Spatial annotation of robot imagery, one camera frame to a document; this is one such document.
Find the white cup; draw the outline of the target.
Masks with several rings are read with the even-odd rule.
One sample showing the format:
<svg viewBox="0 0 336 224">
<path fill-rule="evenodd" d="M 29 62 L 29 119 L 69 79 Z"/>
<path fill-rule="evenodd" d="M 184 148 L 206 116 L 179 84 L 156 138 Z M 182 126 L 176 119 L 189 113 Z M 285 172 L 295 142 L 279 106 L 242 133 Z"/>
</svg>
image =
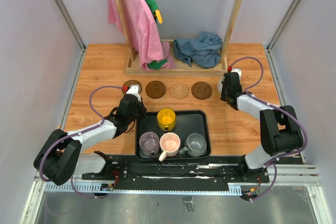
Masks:
<svg viewBox="0 0 336 224">
<path fill-rule="evenodd" d="M 217 83 L 217 91 L 219 93 L 222 92 L 222 87 L 223 87 L 223 81 L 224 81 L 224 77 L 221 77 Z"/>
</svg>

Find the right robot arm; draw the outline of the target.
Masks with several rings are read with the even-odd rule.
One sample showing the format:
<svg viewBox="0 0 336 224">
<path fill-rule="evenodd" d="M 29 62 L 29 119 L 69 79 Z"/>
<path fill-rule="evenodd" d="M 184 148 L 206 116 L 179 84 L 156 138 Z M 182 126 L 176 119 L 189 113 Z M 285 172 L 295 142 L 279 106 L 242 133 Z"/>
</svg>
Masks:
<svg viewBox="0 0 336 224">
<path fill-rule="evenodd" d="M 239 74 L 223 76 L 221 97 L 233 109 L 246 112 L 260 123 L 260 145 L 241 157 L 238 177 L 250 182 L 277 159 L 299 153 L 307 145 L 307 133 L 290 105 L 276 106 L 243 91 Z"/>
</svg>

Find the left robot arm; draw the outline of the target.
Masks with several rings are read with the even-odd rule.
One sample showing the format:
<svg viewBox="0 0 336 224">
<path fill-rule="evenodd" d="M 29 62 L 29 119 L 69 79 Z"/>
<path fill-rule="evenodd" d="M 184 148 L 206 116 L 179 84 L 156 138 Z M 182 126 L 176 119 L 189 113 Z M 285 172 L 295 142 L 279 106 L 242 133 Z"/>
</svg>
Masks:
<svg viewBox="0 0 336 224">
<path fill-rule="evenodd" d="M 33 166 L 45 180 L 62 185 L 74 175 L 95 173 L 100 179 L 112 175 L 112 166 L 101 154 L 83 154 L 86 149 L 120 136 L 129 125 L 145 117 L 140 95 L 126 94 L 117 108 L 94 125 L 77 131 L 54 130 L 37 154 Z"/>
</svg>

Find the yellow cup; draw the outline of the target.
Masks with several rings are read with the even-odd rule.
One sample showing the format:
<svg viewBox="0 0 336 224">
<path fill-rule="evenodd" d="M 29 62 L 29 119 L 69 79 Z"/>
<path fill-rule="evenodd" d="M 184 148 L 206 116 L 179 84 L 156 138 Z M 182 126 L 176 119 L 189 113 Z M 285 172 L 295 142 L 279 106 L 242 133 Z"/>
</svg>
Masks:
<svg viewBox="0 0 336 224">
<path fill-rule="evenodd" d="M 176 114 L 170 108 L 163 108 L 157 114 L 159 128 L 164 132 L 172 131 L 176 125 Z"/>
</svg>

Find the purple cup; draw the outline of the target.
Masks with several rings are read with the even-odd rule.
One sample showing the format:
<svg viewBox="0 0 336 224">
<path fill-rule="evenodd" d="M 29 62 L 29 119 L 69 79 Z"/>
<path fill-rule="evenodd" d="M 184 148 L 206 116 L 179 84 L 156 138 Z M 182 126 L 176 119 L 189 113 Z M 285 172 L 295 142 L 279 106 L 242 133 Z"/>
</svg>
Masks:
<svg viewBox="0 0 336 224">
<path fill-rule="evenodd" d="M 160 150 L 160 140 L 156 133 L 145 132 L 141 135 L 139 146 L 147 156 L 155 157 Z"/>
</svg>

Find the left woven rattan coaster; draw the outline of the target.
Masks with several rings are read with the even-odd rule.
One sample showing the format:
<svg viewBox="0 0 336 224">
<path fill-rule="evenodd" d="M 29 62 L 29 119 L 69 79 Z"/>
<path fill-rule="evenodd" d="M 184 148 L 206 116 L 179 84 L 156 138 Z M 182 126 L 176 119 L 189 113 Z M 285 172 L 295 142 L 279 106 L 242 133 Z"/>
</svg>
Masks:
<svg viewBox="0 0 336 224">
<path fill-rule="evenodd" d="M 170 88 L 170 94 L 177 99 L 183 99 L 185 98 L 189 93 L 189 89 L 187 85 L 183 83 L 176 83 L 171 86 Z"/>
</svg>

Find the brown wooden saucer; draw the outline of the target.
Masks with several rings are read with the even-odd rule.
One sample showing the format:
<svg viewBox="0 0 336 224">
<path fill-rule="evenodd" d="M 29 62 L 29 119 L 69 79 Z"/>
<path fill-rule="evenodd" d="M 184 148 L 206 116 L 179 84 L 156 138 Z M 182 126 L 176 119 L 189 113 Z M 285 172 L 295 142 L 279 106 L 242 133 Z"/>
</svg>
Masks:
<svg viewBox="0 0 336 224">
<path fill-rule="evenodd" d="M 199 81 L 192 85 L 191 92 L 195 98 L 205 100 L 212 95 L 212 88 L 208 83 Z"/>
<path fill-rule="evenodd" d="M 141 92 L 142 92 L 142 84 L 138 80 L 128 80 L 128 81 L 126 81 L 123 84 L 123 86 L 126 86 L 127 90 L 122 90 L 122 93 L 126 94 L 126 92 L 129 90 L 129 87 L 131 85 L 138 85 L 139 86 L 139 94 L 141 94 Z"/>
<path fill-rule="evenodd" d="M 151 81 L 145 87 L 145 92 L 149 98 L 159 99 L 166 93 L 166 86 L 161 81 Z"/>
</svg>

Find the wooden clothes rack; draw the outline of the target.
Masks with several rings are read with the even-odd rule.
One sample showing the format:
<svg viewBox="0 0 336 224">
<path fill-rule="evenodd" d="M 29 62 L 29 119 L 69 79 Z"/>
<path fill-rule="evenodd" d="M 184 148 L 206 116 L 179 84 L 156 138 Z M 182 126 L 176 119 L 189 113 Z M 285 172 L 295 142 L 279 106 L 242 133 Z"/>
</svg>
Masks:
<svg viewBox="0 0 336 224">
<path fill-rule="evenodd" d="M 120 17 L 121 27 L 123 31 L 123 36 L 125 38 L 125 43 L 129 48 L 129 54 L 125 62 L 124 72 L 126 75 L 152 75 L 152 76 L 219 76 L 227 72 L 228 62 L 226 56 L 226 50 L 230 42 L 230 38 L 235 26 L 235 22 L 239 13 L 239 9 L 242 0 L 234 0 L 232 12 L 229 18 L 229 22 L 226 28 L 226 33 L 223 39 L 223 45 L 220 53 L 220 64 L 211 69 L 205 69 L 198 66 L 184 67 L 177 60 L 174 60 L 176 68 L 167 69 L 163 68 L 160 70 L 145 71 L 138 67 L 138 53 L 134 51 L 131 45 L 131 36 L 128 28 L 127 21 L 125 19 L 124 8 L 122 6 L 122 0 L 115 0 L 117 5 L 117 10 Z"/>
</svg>

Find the blue crumpled cloth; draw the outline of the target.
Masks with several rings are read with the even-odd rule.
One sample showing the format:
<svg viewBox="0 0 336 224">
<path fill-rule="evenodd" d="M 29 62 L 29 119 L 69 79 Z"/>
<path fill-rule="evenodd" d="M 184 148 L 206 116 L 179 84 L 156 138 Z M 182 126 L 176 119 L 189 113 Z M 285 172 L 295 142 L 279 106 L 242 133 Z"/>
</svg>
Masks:
<svg viewBox="0 0 336 224">
<path fill-rule="evenodd" d="M 214 33 L 203 31 L 195 39 L 179 38 L 173 41 L 173 52 L 176 59 L 187 64 L 193 63 L 210 69 L 220 62 L 222 38 Z"/>
</svg>

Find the green cloth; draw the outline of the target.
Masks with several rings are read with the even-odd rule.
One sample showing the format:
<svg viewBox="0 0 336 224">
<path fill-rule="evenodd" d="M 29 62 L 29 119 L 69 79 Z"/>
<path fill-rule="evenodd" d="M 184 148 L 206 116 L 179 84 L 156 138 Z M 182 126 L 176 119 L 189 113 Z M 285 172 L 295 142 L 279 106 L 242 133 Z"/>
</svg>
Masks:
<svg viewBox="0 0 336 224">
<path fill-rule="evenodd" d="M 163 68 L 167 63 L 167 59 L 163 59 L 161 61 L 153 60 L 147 64 L 147 67 L 151 70 L 159 70 Z"/>
</svg>

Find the pink mug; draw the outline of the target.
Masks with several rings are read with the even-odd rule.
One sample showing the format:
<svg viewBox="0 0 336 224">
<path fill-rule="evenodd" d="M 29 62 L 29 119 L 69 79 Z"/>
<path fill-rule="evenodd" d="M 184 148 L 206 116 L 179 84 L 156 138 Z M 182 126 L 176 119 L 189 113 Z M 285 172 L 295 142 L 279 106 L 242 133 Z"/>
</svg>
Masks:
<svg viewBox="0 0 336 224">
<path fill-rule="evenodd" d="M 181 140 L 178 135 L 172 132 L 165 133 L 160 138 L 160 149 L 162 153 L 159 161 L 164 161 L 167 157 L 176 156 L 179 152 Z"/>
</svg>

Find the black plastic tray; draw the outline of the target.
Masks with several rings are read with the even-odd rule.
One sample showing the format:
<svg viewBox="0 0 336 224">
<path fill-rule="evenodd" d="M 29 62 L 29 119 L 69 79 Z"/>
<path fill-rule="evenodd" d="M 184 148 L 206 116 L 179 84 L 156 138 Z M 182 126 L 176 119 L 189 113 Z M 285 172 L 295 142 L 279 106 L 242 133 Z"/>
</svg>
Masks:
<svg viewBox="0 0 336 224">
<path fill-rule="evenodd" d="M 158 112 L 147 112 L 146 117 L 136 123 L 135 156 L 141 161 L 158 162 L 159 154 L 156 154 L 155 157 L 145 155 L 139 144 L 141 135 L 146 132 L 154 132 L 158 137 L 164 134 L 157 123 L 157 114 Z M 180 110 L 175 111 L 175 115 L 176 124 L 172 132 L 180 137 L 180 147 L 184 147 L 189 135 L 198 133 L 206 140 L 207 147 L 205 153 L 200 157 L 195 157 L 195 159 L 207 158 L 211 154 L 211 143 L 209 140 L 206 114 L 201 110 Z"/>
</svg>

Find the grey mug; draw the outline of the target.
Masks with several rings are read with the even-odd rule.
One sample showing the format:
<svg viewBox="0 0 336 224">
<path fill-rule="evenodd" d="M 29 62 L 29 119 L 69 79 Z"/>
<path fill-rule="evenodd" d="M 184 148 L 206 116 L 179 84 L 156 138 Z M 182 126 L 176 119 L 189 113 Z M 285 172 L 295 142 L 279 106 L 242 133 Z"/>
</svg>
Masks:
<svg viewBox="0 0 336 224">
<path fill-rule="evenodd" d="M 199 133 L 193 133 L 188 136 L 185 146 L 180 149 L 179 154 L 187 153 L 191 157 L 200 157 L 206 153 L 207 142 Z"/>
</svg>

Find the pink shirt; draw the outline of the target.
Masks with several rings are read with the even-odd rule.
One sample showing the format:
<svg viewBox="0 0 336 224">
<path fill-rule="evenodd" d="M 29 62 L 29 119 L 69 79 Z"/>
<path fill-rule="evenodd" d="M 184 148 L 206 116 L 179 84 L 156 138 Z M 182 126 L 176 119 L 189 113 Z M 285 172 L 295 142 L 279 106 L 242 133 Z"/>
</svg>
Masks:
<svg viewBox="0 0 336 224">
<path fill-rule="evenodd" d="M 139 53 L 140 67 L 150 70 L 147 64 L 153 60 L 167 59 L 163 68 L 176 68 L 170 54 L 170 44 L 161 41 L 154 17 L 145 0 L 122 0 L 125 18 L 131 36 L 131 44 Z"/>
</svg>

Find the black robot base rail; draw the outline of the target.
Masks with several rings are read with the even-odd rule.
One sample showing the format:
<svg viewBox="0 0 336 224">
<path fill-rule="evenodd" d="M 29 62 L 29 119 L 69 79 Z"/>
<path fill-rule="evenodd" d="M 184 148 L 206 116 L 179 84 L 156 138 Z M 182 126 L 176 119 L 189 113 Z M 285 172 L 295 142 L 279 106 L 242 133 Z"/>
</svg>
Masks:
<svg viewBox="0 0 336 224">
<path fill-rule="evenodd" d="M 100 173 L 85 172 L 82 180 L 101 182 L 95 188 L 101 194 L 110 191 L 111 182 L 117 180 L 116 191 L 133 193 L 219 193 L 254 194 L 260 184 L 268 183 L 267 170 L 244 171 L 240 158 L 235 156 L 209 156 L 196 159 L 176 159 L 159 162 L 157 159 L 141 161 L 134 155 L 108 156 L 107 170 Z"/>
</svg>

